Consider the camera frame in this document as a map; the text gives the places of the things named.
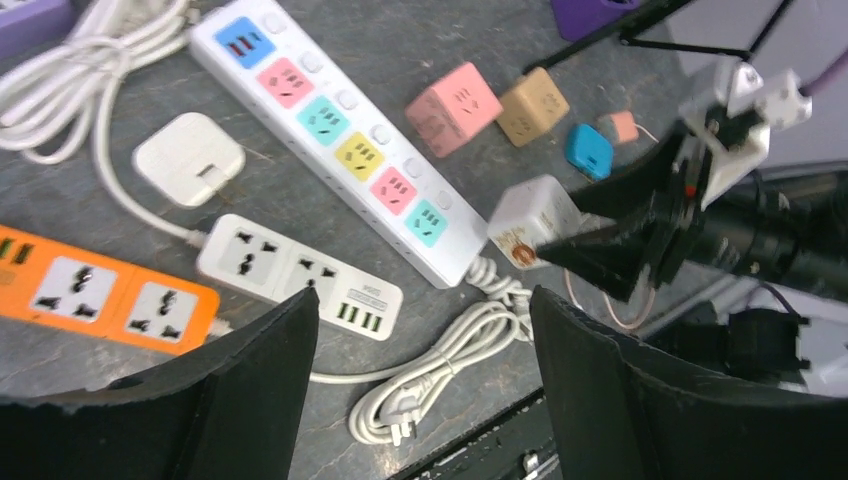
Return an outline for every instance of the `tan cube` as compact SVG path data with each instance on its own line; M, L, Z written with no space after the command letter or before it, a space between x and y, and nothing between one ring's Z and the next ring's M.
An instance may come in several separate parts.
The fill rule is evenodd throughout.
M544 68L536 68L500 98L503 113L497 119L516 147L549 132L569 110L568 102Z

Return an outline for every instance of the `purple object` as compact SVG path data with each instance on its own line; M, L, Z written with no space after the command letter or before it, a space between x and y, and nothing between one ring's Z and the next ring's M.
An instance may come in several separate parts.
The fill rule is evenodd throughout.
M0 59L64 37L76 20L71 0L0 0Z
M559 34L576 42L639 6L639 0L551 0Z

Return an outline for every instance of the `black stand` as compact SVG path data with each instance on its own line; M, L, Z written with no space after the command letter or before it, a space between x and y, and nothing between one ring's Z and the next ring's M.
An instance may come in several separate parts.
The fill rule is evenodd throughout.
M742 61L748 62L771 34L774 26L780 18L783 17L786 10L795 2L795 0L782 0L775 9L774 13L772 13L771 17L769 17L766 24L760 30L757 37L751 43L751 46L745 50L722 47L705 47L701 45L686 45L670 42L654 42L636 38L693 1L694 0L647 0L644 5L621 17L615 22L595 30L589 35L586 35L577 42L572 43L549 57L537 60L530 65L527 65L524 68L524 73L527 74L538 67L542 67L544 69L552 68L557 64L564 62L572 55L576 55L600 40L615 34L618 34L619 42L625 46L674 50L678 52L726 55L738 57Z

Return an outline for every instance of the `gray table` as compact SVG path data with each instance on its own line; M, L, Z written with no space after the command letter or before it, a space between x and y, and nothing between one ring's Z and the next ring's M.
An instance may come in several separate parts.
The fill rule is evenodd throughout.
M200 1L203 11L224 3ZM427 85L462 61L474 62L496 93L504 92L528 61L563 45L546 0L286 0L284 7L321 44L386 115L412 138L403 108ZM516 149L490 126L447 159L440 172L488 218L508 186L542 173L567 188L586 184L562 156L565 133L604 113L632 110L639 123L662 134L683 91L677 59L668 52L602 42L551 72L571 113L551 132ZM133 171L132 150L180 113L215 119L248 154L244 172L211 202L183 211ZM223 213L237 213L399 285L405 294L394 335L375 343L322 329L315 368L354 373L395 365L426 351L453 318L483 295L463 285L431 287L358 216L313 176L251 114L181 52L133 74L124 85L112 127L112 155L120 180L142 205L181 225L208 229ZM618 150L631 161L650 147L640 140ZM147 228L100 186L89 151L55 167L29 164L0 152L0 223L196 280L196 252ZM525 285L562 292L553 268L518 273L489 245L484 254ZM659 314L713 276L687 268L657 298ZM597 290L576 281L581 302L606 321ZM244 325L268 309L226 289L220 316ZM633 305L630 311L638 309ZM0 321L0 392L33 396L109 381L167 360L167 356L14 321ZM346 414L369 386L310 385L291 470L293 480L380 479L492 417L541 384L532 347L514 344L463 371L421 423L419 438L395 448L356 444Z

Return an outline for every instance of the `white button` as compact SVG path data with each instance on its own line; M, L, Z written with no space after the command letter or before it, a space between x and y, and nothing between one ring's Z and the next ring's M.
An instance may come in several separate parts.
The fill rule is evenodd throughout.
M422 173L424 173L424 169L421 168L421 162L414 158L407 159L403 162L403 169L406 170L406 173L408 173L412 178L418 178Z
M280 33L286 29L286 24L279 15L269 13L262 18L262 24L271 33Z
M392 139L392 134L389 133L389 129L382 126L382 125L377 125L376 127L372 128L371 129L371 136L380 145L385 145L385 144L389 143L389 140Z
M300 64L303 65L303 68L312 73L316 73L324 67L324 65L321 64L321 59L308 52L304 53L303 56L300 57Z
M345 110L353 110L359 104L359 102L356 101L356 95L350 93L347 90L342 90L341 92L339 92L336 98L338 99L339 104L344 107Z
M447 210L451 207L451 205L453 205L453 200L451 200L448 192L442 190L438 193L438 195L436 195L436 203L443 209Z

